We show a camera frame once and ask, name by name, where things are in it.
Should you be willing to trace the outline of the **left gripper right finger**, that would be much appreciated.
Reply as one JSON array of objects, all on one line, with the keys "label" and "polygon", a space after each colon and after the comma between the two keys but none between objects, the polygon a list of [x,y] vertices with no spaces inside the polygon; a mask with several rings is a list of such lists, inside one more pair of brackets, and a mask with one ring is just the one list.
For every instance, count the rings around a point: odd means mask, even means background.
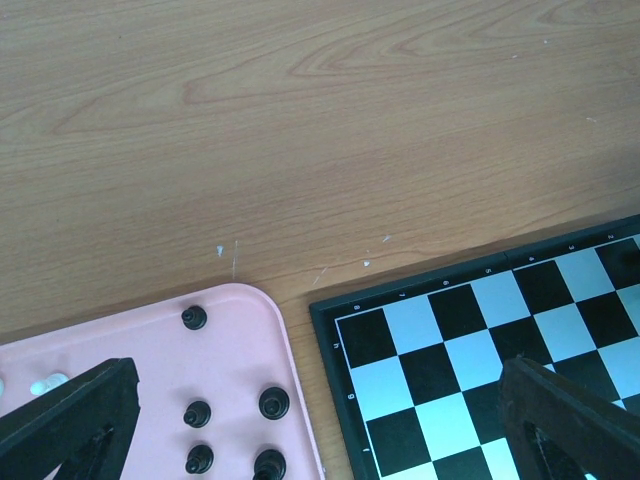
[{"label": "left gripper right finger", "polygon": [[523,357],[507,360],[499,407],[522,479],[637,479],[639,417]]}]

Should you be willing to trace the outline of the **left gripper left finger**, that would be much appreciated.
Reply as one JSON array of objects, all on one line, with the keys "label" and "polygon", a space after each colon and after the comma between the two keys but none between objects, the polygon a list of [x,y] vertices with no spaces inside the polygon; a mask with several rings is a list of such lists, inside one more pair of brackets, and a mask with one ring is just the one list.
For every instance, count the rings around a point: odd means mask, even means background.
[{"label": "left gripper left finger", "polygon": [[134,360],[112,358],[1,417],[3,479],[118,479],[139,418]]}]

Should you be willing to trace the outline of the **black chess piece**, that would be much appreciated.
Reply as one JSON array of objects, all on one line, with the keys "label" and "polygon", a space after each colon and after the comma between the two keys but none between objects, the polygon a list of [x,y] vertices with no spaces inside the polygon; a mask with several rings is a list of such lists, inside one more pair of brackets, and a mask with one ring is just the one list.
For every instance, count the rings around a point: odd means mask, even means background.
[{"label": "black chess piece", "polygon": [[208,320],[207,312],[199,305],[192,305],[181,313],[183,325],[192,331],[202,329]]}]

